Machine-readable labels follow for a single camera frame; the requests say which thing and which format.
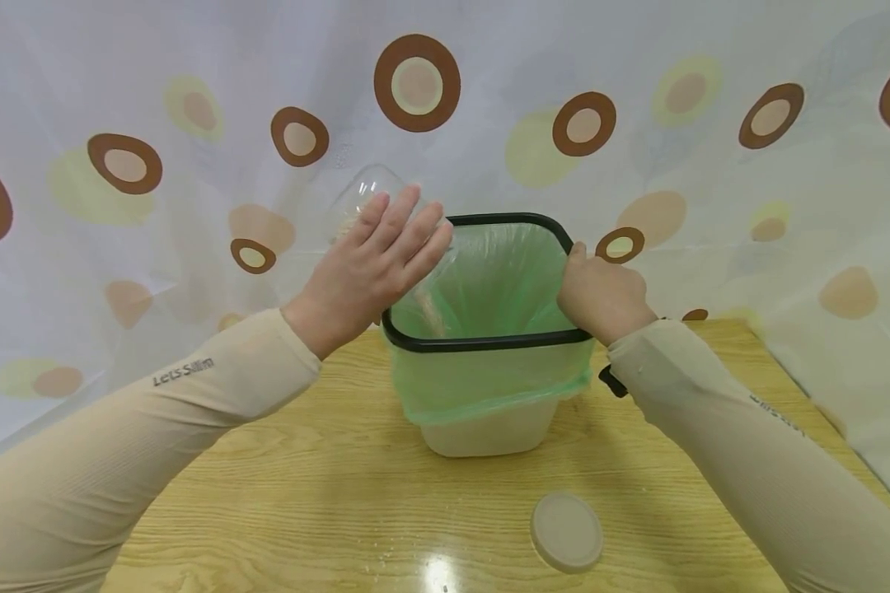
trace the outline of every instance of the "green plastic bag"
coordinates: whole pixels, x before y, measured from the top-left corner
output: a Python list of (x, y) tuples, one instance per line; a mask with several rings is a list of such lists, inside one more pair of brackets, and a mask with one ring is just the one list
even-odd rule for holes
[(449, 254), (383, 315), (406, 417), (457, 423), (582, 391), (594, 341), (557, 306), (563, 227), (533, 213), (450, 220)]

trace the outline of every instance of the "hand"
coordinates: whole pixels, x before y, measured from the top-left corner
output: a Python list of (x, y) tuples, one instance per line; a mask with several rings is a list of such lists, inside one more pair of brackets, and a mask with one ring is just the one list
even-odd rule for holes
[(321, 361), (411, 291), (452, 243), (450, 222), (435, 227), (443, 218), (438, 202), (409, 222), (419, 186), (389, 201), (389, 194), (376, 194), (352, 229), (326, 251), (297, 298), (281, 307), (291, 329)]
[(557, 305), (572, 324), (606, 346), (657, 319), (646, 305), (643, 276), (600, 257), (588, 259), (581, 242), (570, 250)]

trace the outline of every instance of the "bottle lid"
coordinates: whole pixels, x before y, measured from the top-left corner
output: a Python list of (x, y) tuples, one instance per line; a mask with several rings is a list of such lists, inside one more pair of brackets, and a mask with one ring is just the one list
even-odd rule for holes
[(570, 493), (542, 498), (531, 516), (534, 549), (560, 572), (585, 572), (603, 552), (603, 532), (597, 514)]

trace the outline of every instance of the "beige arm sleeve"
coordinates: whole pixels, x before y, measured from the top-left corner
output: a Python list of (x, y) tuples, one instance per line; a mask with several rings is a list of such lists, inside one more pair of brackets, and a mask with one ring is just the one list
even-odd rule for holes
[(685, 325), (660, 320), (620, 339), (610, 361), (790, 591), (890, 593), (890, 511)]
[(319, 370), (280, 311), (266, 311), (1, 455), (0, 592), (97, 591), (171, 479)]

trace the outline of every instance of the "wooden table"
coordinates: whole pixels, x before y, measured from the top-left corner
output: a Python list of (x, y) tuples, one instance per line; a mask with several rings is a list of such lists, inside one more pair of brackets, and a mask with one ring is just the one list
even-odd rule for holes
[[(890, 494), (743, 325), (694, 330), (732, 373), (890, 506)], [(606, 365), (597, 351), (593, 365)], [(565, 575), (532, 548), (545, 493), (594, 507), (606, 547)], [(781, 582), (695, 466), (599, 382), (521, 455), (445, 460), (391, 392), (378, 332), (339, 351), (303, 397), (229, 433), (157, 499), (106, 593), (619, 591), (757, 593)]]

